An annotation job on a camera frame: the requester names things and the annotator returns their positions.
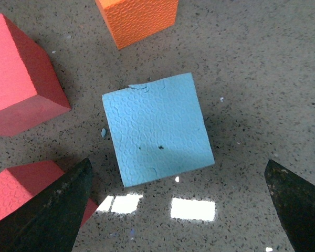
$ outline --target foam cube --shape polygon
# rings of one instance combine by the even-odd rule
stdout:
[[[40,193],[64,172],[53,161],[11,167],[0,173],[0,220]],[[81,226],[95,212],[97,205],[88,199]]]
[[[215,163],[191,73],[102,96],[124,186]]]
[[[118,49],[175,23],[179,0],[96,0]]]
[[[69,110],[47,53],[0,14],[0,135],[14,136]]]

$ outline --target blue foam block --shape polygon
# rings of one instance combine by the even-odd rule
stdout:
[[[215,163],[191,73],[102,100],[125,187]]]

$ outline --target textured foam surface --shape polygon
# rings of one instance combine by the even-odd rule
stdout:
[[[43,161],[11,167],[0,173],[0,220],[17,210],[48,185],[61,177],[64,172],[53,161]],[[81,225],[97,209],[88,200]]]
[[[102,99],[125,186],[214,164],[191,73]]]
[[[96,0],[119,49],[175,23],[179,0]]]
[[[0,14],[0,135],[70,110],[47,53]]]

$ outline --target red block face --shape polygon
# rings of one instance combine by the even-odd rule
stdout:
[[[53,161],[43,161],[5,169],[0,173],[0,220],[44,190],[64,172]],[[97,209],[88,199],[81,226]]]
[[[47,53],[0,14],[0,135],[14,136],[69,110]]]

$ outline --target granite surface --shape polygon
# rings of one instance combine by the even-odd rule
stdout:
[[[96,212],[73,251],[293,252],[264,179],[274,159],[315,184],[315,1],[180,1],[174,26],[117,50],[93,0],[0,0],[49,53],[72,110],[0,137],[0,171],[93,165],[91,197],[143,195]],[[124,189],[101,95],[192,72],[216,164]],[[212,222],[170,218],[172,198],[213,201]]]

